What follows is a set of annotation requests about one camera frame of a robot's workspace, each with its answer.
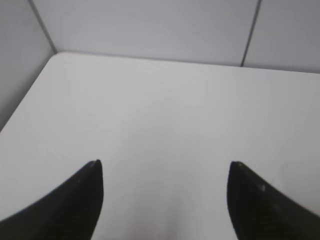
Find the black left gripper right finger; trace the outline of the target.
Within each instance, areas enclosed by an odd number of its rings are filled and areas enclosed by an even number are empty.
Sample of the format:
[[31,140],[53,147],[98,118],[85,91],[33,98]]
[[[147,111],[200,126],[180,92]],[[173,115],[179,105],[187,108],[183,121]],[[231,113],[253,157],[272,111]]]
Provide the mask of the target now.
[[233,161],[227,208],[239,240],[318,240],[320,218],[278,191],[248,166]]

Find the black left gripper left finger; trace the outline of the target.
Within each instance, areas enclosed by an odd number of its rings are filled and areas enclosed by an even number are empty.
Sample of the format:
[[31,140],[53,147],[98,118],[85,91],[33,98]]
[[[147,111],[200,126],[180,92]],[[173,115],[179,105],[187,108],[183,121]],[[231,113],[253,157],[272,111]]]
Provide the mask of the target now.
[[103,168],[89,161],[56,189],[0,222],[2,240],[90,240],[104,200]]

